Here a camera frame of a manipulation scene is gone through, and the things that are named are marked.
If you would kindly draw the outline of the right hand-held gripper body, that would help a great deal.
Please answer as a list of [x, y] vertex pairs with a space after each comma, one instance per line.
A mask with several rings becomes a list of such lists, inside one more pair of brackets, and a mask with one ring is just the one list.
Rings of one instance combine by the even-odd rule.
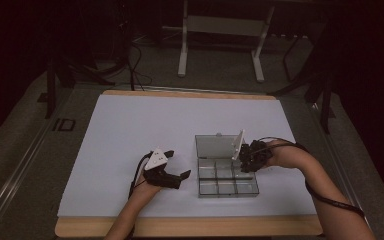
[[252, 161], [254, 163], [254, 171], [258, 171], [267, 164], [272, 153], [266, 142], [263, 140], [253, 140], [247, 144], [244, 140], [245, 131], [241, 130], [232, 142], [234, 161], [241, 163], [245, 161]]

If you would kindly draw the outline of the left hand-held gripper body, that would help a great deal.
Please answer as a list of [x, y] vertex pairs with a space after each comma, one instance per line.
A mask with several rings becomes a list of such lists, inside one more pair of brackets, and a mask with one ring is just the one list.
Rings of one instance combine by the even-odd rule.
[[168, 159], [164, 155], [164, 152], [156, 148], [146, 163], [143, 175], [146, 181], [154, 186], [160, 186], [163, 188], [178, 189], [181, 184], [180, 176], [169, 174], [165, 171]]

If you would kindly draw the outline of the grey transparent compartment box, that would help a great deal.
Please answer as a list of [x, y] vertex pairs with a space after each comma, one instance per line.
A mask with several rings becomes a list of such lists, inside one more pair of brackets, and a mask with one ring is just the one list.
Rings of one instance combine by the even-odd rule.
[[244, 131], [237, 135], [196, 135], [200, 198], [244, 198], [259, 195], [254, 173], [241, 171], [239, 153]]

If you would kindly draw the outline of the person's right hand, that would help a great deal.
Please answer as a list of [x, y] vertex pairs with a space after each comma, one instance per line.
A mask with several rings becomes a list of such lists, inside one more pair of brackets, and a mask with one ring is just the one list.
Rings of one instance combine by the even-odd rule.
[[285, 141], [273, 140], [267, 143], [272, 152], [266, 166], [278, 166], [283, 168], [297, 168], [299, 149], [289, 145]]

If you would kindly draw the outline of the person's left hand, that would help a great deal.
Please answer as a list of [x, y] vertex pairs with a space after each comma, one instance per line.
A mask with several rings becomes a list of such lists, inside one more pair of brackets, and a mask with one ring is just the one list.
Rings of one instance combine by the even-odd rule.
[[152, 194], [155, 195], [158, 192], [160, 192], [162, 188], [160, 186], [154, 186], [149, 184], [143, 173], [140, 173], [140, 176], [138, 180], [136, 181], [136, 184], [134, 186], [134, 191], [137, 193], [145, 193], [145, 194]]

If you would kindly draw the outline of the white table mat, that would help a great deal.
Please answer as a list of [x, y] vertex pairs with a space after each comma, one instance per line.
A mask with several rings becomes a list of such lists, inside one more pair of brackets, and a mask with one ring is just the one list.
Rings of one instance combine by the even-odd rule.
[[112, 217], [126, 203], [139, 160], [155, 148], [174, 153], [166, 168], [191, 175], [179, 189], [163, 189], [145, 217], [308, 215], [314, 205], [297, 170], [257, 172], [259, 194], [244, 198], [198, 195], [195, 138], [245, 134], [294, 138], [277, 100], [209, 99], [103, 94], [98, 98], [64, 191], [61, 217]]

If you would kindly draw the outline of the black metal stand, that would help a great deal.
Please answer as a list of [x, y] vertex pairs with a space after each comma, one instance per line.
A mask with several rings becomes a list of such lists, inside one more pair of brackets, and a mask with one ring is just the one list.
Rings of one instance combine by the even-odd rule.
[[270, 96], [282, 96], [304, 85], [308, 86], [304, 94], [306, 103], [315, 104], [322, 99], [320, 125], [329, 134], [328, 119], [333, 88], [333, 72], [337, 66], [337, 43], [322, 33], [311, 50], [301, 70], [293, 77], [292, 82], [279, 89], [269, 92]]
[[42, 93], [38, 99], [39, 102], [43, 102], [46, 104], [46, 119], [49, 119], [56, 110], [56, 79], [59, 79], [63, 87], [73, 88], [76, 81], [71, 75], [72, 70], [80, 72], [86, 78], [100, 85], [114, 86], [114, 83], [105, 80], [86, 66], [64, 55], [61, 55], [60, 57], [51, 58], [47, 63], [46, 92]]

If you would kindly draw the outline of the white metal desk frame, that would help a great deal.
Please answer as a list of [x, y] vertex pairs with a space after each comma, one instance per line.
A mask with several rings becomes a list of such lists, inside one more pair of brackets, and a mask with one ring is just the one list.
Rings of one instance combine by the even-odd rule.
[[188, 0], [183, 0], [182, 16], [182, 42], [177, 75], [185, 77], [188, 60], [188, 33], [213, 33], [222, 35], [238, 35], [258, 37], [258, 45], [251, 51], [251, 59], [257, 82], [265, 80], [260, 55], [268, 36], [268, 30], [275, 11], [274, 6], [269, 6], [262, 20], [234, 19], [190, 15], [188, 13]]

